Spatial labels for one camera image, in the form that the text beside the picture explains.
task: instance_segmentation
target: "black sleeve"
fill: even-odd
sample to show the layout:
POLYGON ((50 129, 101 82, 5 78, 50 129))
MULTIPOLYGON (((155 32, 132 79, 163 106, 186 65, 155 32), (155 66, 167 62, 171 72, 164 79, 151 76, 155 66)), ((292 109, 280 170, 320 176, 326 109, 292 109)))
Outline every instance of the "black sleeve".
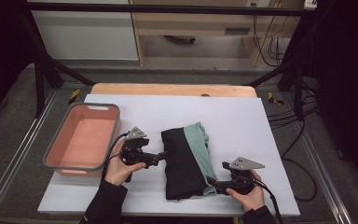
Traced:
POLYGON ((264 205, 256 210, 249 210, 242 216, 243 223, 246 224, 275 224, 275 219, 269 209, 264 205))
POLYGON ((120 223, 121 205, 126 195, 126 188, 114 186, 103 180, 80 224, 120 223))

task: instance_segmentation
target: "hand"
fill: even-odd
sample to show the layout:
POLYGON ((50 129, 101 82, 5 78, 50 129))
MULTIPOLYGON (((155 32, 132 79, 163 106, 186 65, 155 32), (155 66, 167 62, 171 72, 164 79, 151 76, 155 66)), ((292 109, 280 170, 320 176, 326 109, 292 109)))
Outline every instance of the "hand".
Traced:
MULTIPOLYGON (((125 140, 122 140, 115 145, 111 156, 121 153, 124 142, 125 140)), ((145 167, 146 164, 144 162, 139 162, 133 165, 126 165, 123 163, 119 156, 115 156, 109 162, 105 180, 113 185, 120 186, 122 183, 124 183, 130 174, 145 167)))
MULTIPOLYGON (((261 181, 260 175, 258 175, 254 170, 251 171, 252 175, 255 179, 261 181)), ((245 212, 251 209, 258 209, 265 205, 264 203, 264 191, 259 186, 255 186, 255 188, 248 194, 242 195, 239 194, 234 189, 227 189, 226 192, 235 200, 241 203, 242 208, 245 212)))

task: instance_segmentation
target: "folded garment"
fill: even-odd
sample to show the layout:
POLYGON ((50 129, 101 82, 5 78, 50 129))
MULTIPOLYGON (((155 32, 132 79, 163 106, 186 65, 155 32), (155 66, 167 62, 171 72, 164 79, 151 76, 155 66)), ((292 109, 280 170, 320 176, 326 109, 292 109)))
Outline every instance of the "folded garment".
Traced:
POLYGON ((206 175, 216 179, 208 148, 209 137, 200 122, 161 132, 165 161, 166 199, 181 200, 215 193, 206 175))

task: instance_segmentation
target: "pink plastic tray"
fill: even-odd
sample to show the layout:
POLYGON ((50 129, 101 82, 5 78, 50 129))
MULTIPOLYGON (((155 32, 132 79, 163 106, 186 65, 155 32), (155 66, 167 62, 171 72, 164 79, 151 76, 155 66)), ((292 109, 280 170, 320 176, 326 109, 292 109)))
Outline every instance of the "pink plastic tray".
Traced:
POLYGON ((100 176, 111 142, 119 135, 116 105, 72 105, 44 157, 62 175, 100 176))

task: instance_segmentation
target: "person's arm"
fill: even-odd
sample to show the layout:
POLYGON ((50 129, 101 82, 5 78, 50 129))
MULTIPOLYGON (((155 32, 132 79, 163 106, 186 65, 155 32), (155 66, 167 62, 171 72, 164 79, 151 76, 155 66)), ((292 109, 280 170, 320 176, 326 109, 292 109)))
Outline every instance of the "person's arm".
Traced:
MULTIPOLYGON (((255 179, 261 180, 260 176, 252 171, 255 179)), ((246 224, 275 224, 275 219, 264 203, 264 191, 259 186, 246 195, 239 194, 234 189, 227 189, 227 193, 239 203, 241 203, 245 214, 242 216, 243 223, 246 224)))
MULTIPOLYGON (((124 141, 118 143, 112 155, 118 155, 124 141)), ((121 220, 121 205, 127 195, 127 189, 121 186, 127 177, 135 171, 145 168, 143 162, 128 166, 119 156, 113 157, 106 171, 104 180, 92 199, 80 224, 116 224, 121 220)))

